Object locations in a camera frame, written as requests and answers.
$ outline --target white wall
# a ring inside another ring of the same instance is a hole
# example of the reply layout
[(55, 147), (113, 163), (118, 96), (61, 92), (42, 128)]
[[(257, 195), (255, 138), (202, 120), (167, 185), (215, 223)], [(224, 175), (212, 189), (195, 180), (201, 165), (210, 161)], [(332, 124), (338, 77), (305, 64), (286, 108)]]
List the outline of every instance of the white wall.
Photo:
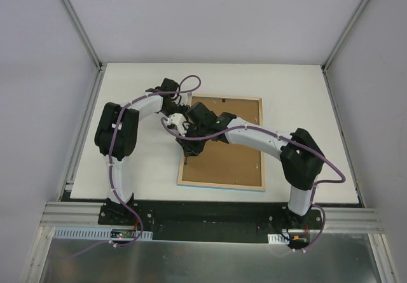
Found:
[(104, 62), (322, 64), (359, 0), (71, 0)]
[(407, 0), (372, 0), (328, 72), (362, 192), (407, 277)]
[(59, 0), (0, 0), (0, 281), (19, 282), (95, 69)]

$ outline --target metal surface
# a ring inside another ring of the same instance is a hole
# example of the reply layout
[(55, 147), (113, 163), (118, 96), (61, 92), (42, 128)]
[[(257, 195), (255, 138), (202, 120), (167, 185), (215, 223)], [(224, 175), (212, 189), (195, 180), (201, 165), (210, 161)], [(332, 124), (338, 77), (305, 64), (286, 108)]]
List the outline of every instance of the metal surface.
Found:
[(100, 68), (101, 62), (100, 59), (98, 58), (95, 48), (92, 46), (89, 37), (87, 33), (85, 32), (78, 15), (75, 12), (75, 9), (71, 3), (70, 0), (60, 0), (62, 6), (64, 7), (66, 13), (68, 14), (69, 19), (72, 22), (72, 25), (75, 28), (75, 31), (78, 33), (78, 36), (83, 43), (83, 46), (85, 47), (86, 51), (88, 52), (90, 58), (93, 60), (93, 63), (95, 64), (96, 68)]
[(90, 92), (89, 100), (86, 104), (85, 112), (83, 113), (82, 123), (79, 128), (78, 134), (76, 136), (74, 149), (71, 154), (71, 159), (69, 160), (69, 165), (67, 168), (67, 172), (64, 179), (63, 187), (60, 191), (59, 198), (62, 197), (64, 190), (72, 190), (72, 185), (66, 189), (68, 183), (73, 184), (71, 182), (74, 179), (75, 171), (78, 168), (80, 155), (83, 149), (83, 145), (85, 143), (86, 135), (89, 129), (90, 120), (92, 117), (93, 110), (95, 109), (97, 96), (99, 94), (100, 86), (103, 81), (104, 72), (106, 70), (106, 66), (103, 65), (102, 68), (97, 72), (95, 81), (93, 83), (92, 90)]
[[(102, 203), (48, 202), (41, 226), (100, 227), (97, 224)], [(383, 233), (377, 211), (365, 208), (324, 208), (325, 232)]]
[(45, 259), (52, 241), (54, 227), (39, 227), (29, 260), (25, 266), (22, 282), (39, 282)]
[(376, 260), (376, 265), (380, 274), (380, 278), (384, 283), (396, 283), (399, 282), (396, 268), (391, 261), (391, 256), (387, 250), (385, 244), (384, 235), (368, 235), (371, 243), (373, 255)]
[[(52, 241), (68, 256), (95, 241)], [(381, 282), (367, 235), (323, 235), (303, 253), (284, 245), (136, 242), (101, 244), (73, 259), (46, 260), (42, 282)]]
[(346, 24), (345, 28), (341, 32), (340, 37), (338, 38), (337, 42), (335, 43), (335, 46), (333, 47), (331, 53), (328, 55), (326, 62), (322, 65), (322, 68), (324, 71), (328, 70), (329, 66), (332, 64), (332, 61), (335, 59), (336, 54), (341, 49), (342, 45), (348, 38), (350, 32), (352, 32), (352, 29), (354, 28), (355, 24), (357, 23), (358, 19), (363, 14), (363, 11), (365, 10), (365, 8), (367, 7), (367, 5), (369, 4), (370, 1), (371, 0), (360, 0), (355, 11), (353, 12), (352, 16), (350, 17), (348, 23)]
[(357, 178), (356, 178), (355, 169), (354, 169), (354, 166), (352, 164), (352, 159), (350, 158), (348, 144), (346, 143), (345, 136), (343, 135), (343, 128), (342, 128), (342, 123), (341, 123), (341, 119), (340, 119), (339, 112), (338, 112), (338, 105), (336, 104), (335, 97), (333, 96), (331, 86), (329, 85), (328, 75), (324, 71), (323, 67), (321, 67), (321, 69), (322, 69), (322, 74), (324, 75), (326, 90), (328, 91), (329, 99), (331, 100), (331, 105), (332, 105), (332, 108), (333, 108), (333, 113), (335, 115), (336, 124), (338, 125), (339, 131), (340, 131), (341, 140), (342, 140), (342, 144), (343, 144), (343, 150), (345, 151), (345, 155), (346, 155), (346, 158), (348, 160), (350, 173), (352, 174), (352, 179), (353, 179), (354, 184), (355, 184), (355, 189), (356, 189), (356, 192), (357, 192), (357, 196), (358, 196), (359, 201), (362, 204), (362, 206), (365, 207), (366, 202), (365, 202), (363, 194), (362, 194), (362, 192), (361, 192), (361, 190), (359, 188), (359, 183), (358, 183)]

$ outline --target wooden board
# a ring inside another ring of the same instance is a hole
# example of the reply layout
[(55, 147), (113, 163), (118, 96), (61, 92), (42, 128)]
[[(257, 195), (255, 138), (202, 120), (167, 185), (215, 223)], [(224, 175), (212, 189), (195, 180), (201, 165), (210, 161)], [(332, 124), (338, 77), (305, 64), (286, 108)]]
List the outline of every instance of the wooden board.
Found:
[[(263, 125), (261, 99), (258, 97), (227, 97), (194, 95), (191, 104), (203, 103), (216, 115), (233, 113), (244, 120)], [(207, 141), (199, 156), (181, 155), (178, 184), (239, 190), (265, 191), (264, 154), (238, 144)]]

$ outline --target robotic arm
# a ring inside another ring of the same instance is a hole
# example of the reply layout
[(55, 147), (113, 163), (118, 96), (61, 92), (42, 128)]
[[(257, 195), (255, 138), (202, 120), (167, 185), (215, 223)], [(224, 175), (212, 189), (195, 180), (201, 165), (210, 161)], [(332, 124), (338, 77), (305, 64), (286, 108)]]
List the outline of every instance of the robotic arm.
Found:
[[(95, 144), (105, 161), (112, 169), (111, 187), (120, 200), (127, 203), (132, 198), (132, 189), (127, 168), (127, 156), (133, 152), (137, 140), (138, 123), (152, 113), (161, 112), (165, 119), (166, 129), (175, 128), (179, 135), (176, 141), (181, 145), (185, 157), (198, 156), (205, 147), (206, 141), (222, 141), (225, 143), (242, 144), (263, 151), (281, 161), (284, 175), (291, 184), (288, 210), (295, 217), (305, 216), (310, 210), (314, 181), (322, 170), (323, 161), (296, 146), (296, 143), (309, 147), (322, 154), (310, 134), (301, 128), (294, 133), (273, 133), (231, 113), (216, 116), (202, 103), (189, 107), (177, 104), (179, 85), (171, 79), (164, 79), (161, 86), (146, 91), (148, 97), (127, 106), (107, 103), (100, 118), (95, 135)], [(116, 122), (123, 111), (120, 124), (116, 129), (116, 137), (109, 157), (109, 149), (114, 138)], [(280, 139), (289, 139), (289, 143)], [(113, 191), (108, 199), (113, 204), (120, 204)]]

